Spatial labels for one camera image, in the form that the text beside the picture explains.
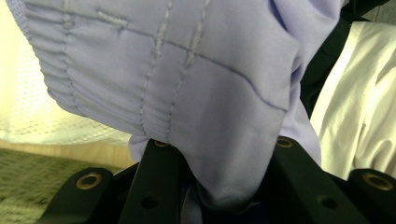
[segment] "gathered fabric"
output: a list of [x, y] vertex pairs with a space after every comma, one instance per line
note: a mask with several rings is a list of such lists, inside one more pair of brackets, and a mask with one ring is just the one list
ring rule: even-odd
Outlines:
[[149, 138], [177, 147], [207, 208], [248, 206], [280, 134], [320, 163], [300, 80], [343, 1], [23, 2], [49, 95], [133, 134], [137, 161]]

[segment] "stitching line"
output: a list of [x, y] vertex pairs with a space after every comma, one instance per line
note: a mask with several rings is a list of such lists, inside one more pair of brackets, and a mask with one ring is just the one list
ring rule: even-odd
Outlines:
[[[36, 5], [32, 5], [32, 4], [27, 4], [27, 5], [30, 6], [30, 7], [37, 7]], [[60, 11], [60, 10], [58, 10], [58, 9], [54, 9], [54, 8], [50, 8], [50, 7], [43, 7], [43, 6], [40, 6], [40, 7], [46, 8], [46, 9], [48, 9], [48, 10]], [[96, 19], [96, 18], [87, 16], [87, 15], [76, 14], [75, 12], [68, 12], [68, 15], [71, 15], [71, 16], [73, 16], [73, 17], [86, 18], [86, 19], [90, 19], [90, 20], [95, 20], [95, 19]], [[125, 31], [129, 31], [129, 32], [135, 33], [135, 34], [137, 34], [137, 35], [143, 35], [143, 36], [147, 36], [147, 37], [153, 37], [153, 35], [151, 35], [151, 34], [147, 34], [147, 33], [144, 33], [144, 32], [138, 31], [138, 30], [135, 30], [135, 29], [131, 29], [131, 28], [129, 28], [129, 27], [125, 27]], [[172, 41], [169, 41], [169, 40], [163, 40], [163, 42], [166, 43], [166, 44], [175, 46], [175, 47], [177, 47], [177, 48], [180, 48], [180, 49], [188, 50], [188, 49], [186, 49], [184, 46], [181, 46], [181, 45], [179, 45], [179, 44], [177, 44], [177, 43], [174, 43], [174, 42], [172, 42]], [[267, 99], [265, 99], [264, 97], [262, 97], [262, 95], [260, 94], [260, 92], [257, 90], [256, 86], [253, 85], [252, 81], [251, 81], [248, 77], [246, 77], [244, 74], [242, 74], [242, 73], [240, 73], [239, 71], [237, 71], [237, 70], [231, 68], [231, 67], [228, 66], [228, 65], [225, 65], [225, 64], [223, 64], [223, 63], [221, 63], [221, 62], [218, 62], [218, 61], [216, 61], [216, 60], [210, 59], [210, 58], [206, 57], [205, 55], [201, 55], [201, 54], [198, 54], [198, 53], [197, 53], [197, 54], [196, 54], [196, 57], [200, 57], [200, 58], [202, 58], [202, 59], [204, 59], [204, 60], [206, 60], [206, 61], [208, 61], [208, 62], [211, 62], [211, 63], [213, 63], [213, 64], [215, 64], [215, 65], [218, 65], [218, 66], [220, 66], [220, 67], [222, 67], [222, 68], [224, 68], [224, 69], [230, 71], [230, 72], [233, 73], [233, 74], [238, 75], [239, 77], [241, 77], [242, 79], [244, 79], [244, 80], [251, 86], [251, 88], [254, 90], [254, 92], [256, 93], [256, 95], [261, 99], [261, 101], [262, 101], [263, 103], [265, 103], [265, 104], [267, 104], [267, 105], [269, 105], [269, 106], [271, 106], [271, 107], [273, 107], [273, 108], [280, 109], [280, 110], [282, 110], [282, 111], [286, 111], [286, 110], [285, 110], [284, 108], [282, 108], [282, 107], [279, 107], [279, 106], [277, 106], [277, 105], [270, 104], [270, 103], [267, 101]]]
[[177, 90], [173, 97], [170, 112], [169, 112], [169, 120], [168, 120], [169, 128], [168, 128], [168, 133], [167, 133], [167, 142], [169, 142], [169, 140], [170, 140], [170, 134], [171, 134], [171, 129], [172, 129], [172, 117], [173, 117], [173, 113], [175, 111], [177, 97], [180, 94], [181, 86], [182, 86], [184, 79], [187, 75], [187, 71], [194, 65], [194, 61], [197, 56], [199, 43], [200, 43], [202, 35], [203, 35], [204, 20], [206, 18], [206, 12], [207, 12], [207, 7], [209, 6], [209, 3], [210, 3], [210, 0], [205, 0], [205, 6], [201, 13], [201, 19], [198, 21], [198, 24], [195, 28], [194, 35], [191, 39], [190, 46], [187, 50], [186, 65], [183, 69], [183, 72], [181, 73], [180, 81], [178, 82]]
[[100, 11], [100, 10], [97, 11], [97, 14], [98, 14], [99, 19], [102, 19], [104, 21], [109, 21], [109, 22], [116, 24], [118, 26], [121, 26], [121, 27], [126, 27], [129, 24], [129, 22], [127, 20], [111, 16], [111, 15], [106, 14], [105, 12]]
[[160, 24], [160, 27], [158, 28], [158, 32], [157, 34], [154, 36], [154, 48], [151, 52], [151, 56], [153, 57], [151, 62], [150, 62], [150, 67], [149, 70], [146, 74], [146, 82], [144, 85], [144, 89], [142, 92], [142, 96], [141, 96], [141, 104], [140, 104], [140, 124], [143, 130], [144, 135], [146, 134], [146, 130], [145, 130], [145, 121], [143, 120], [143, 107], [145, 105], [145, 97], [146, 97], [146, 92], [148, 89], [148, 85], [149, 85], [149, 78], [152, 75], [152, 72], [154, 71], [154, 67], [155, 64], [158, 60], [158, 58], [161, 57], [162, 55], [162, 48], [163, 48], [163, 39], [165, 37], [165, 33], [167, 31], [168, 28], [168, 18], [169, 18], [169, 12], [171, 11], [171, 8], [173, 6], [173, 1], [171, 0], [168, 3], [168, 8], [166, 9], [165, 15], [163, 17], [163, 22]]
[[64, 29], [65, 29], [65, 34], [64, 34], [64, 46], [63, 46], [63, 54], [64, 54], [64, 64], [66, 65], [65, 68], [65, 72], [66, 72], [66, 78], [68, 80], [68, 87], [69, 90], [71, 91], [71, 94], [73, 96], [73, 103], [76, 105], [76, 108], [78, 109], [78, 111], [80, 113], [81, 110], [79, 109], [78, 103], [77, 103], [77, 97], [76, 97], [76, 93], [73, 90], [73, 81], [72, 78], [70, 77], [70, 73], [69, 73], [69, 68], [70, 65], [67, 62], [67, 54], [66, 54], [66, 48], [67, 48], [67, 39], [70, 36], [70, 29], [74, 26], [74, 17], [72, 16], [72, 14], [70, 13], [70, 0], [64, 0], [64, 4], [63, 4], [63, 8], [64, 8]]

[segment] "metal grommet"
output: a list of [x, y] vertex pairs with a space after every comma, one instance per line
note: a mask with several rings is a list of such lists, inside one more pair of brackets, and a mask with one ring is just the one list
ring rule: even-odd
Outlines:
[[79, 178], [76, 183], [78, 189], [93, 189], [102, 181], [102, 175], [90, 173]]
[[159, 142], [159, 141], [154, 141], [155, 146], [157, 147], [168, 147], [169, 144], [163, 143], [163, 142]]
[[372, 173], [365, 173], [363, 176], [364, 182], [366, 184], [376, 188], [376, 189], [381, 189], [384, 191], [388, 191], [393, 189], [392, 183], [390, 183], [386, 178], [380, 176], [380, 175], [375, 175]]
[[276, 145], [279, 147], [292, 147], [293, 143], [287, 138], [279, 137], [277, 138]]

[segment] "hole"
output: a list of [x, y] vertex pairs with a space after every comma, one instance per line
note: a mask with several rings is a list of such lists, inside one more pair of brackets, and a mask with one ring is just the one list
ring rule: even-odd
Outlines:
[[366, 182], [366, 184], [368, 184], [376, 189], [381, 189], [384, 191], [393, 189], [392, 183], [390, 183], [386, 178], [384, 178], [380, 175], [375, 175], [372, 173], [365, 173], [363, 175], [363, 180], [364, 180], [364, 182]]
[[78, 189], [93, 189], [102, 181], [102, 176], [97, 173], [90, 173], [79, 178], [76, 183]]
[[319, 195], [317, 200], [318, 203], [320, 203], [322, 206], [326, 208], [334, 210], [338, 207], [338, 203], [333, 198], [327, 195]]
[[87, 176], [82, 180], [83, 185], [92, 185], [98, 178], [96, 176]]
[[284, 138], [284, 137], [279, 137], [279, 138], [277, 139], [276, 144], [277, 144], [279, 147], [292, 147], [292, 146], [293, 146], [293, 143], [292, 143], [289, 139]]
[[163, 142], [159, 142], [159, 141], [155, 141], [154, 144], [157, 147], [167, 147], [167, 146], [169, 146], [169, 144], [166, 144], [166, 143], [163, 143]]
[[142, 200], [141, 204], [144, 209], [152, 209], [158, 205], [158, 201], [152, 196], [148, 196]]

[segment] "tucked fabric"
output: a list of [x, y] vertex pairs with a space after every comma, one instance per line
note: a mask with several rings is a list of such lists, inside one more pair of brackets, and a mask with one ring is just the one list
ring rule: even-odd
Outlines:
[[300, 80], [342, 1], [26, 0], [30, 44], [65, 110], [177, 147], [202, 203], [241, 211], [280, 134], [320, 162]]
[[373, 168], [396, 176], [396, 27], [354, 22], [311, 122], [325, 171]]
[[340, 21], [327, 37], [306, 68], [301, 80], [301, 101], [310, 118], [326, 79], [343, 51], [350, 24], [341, 15]]

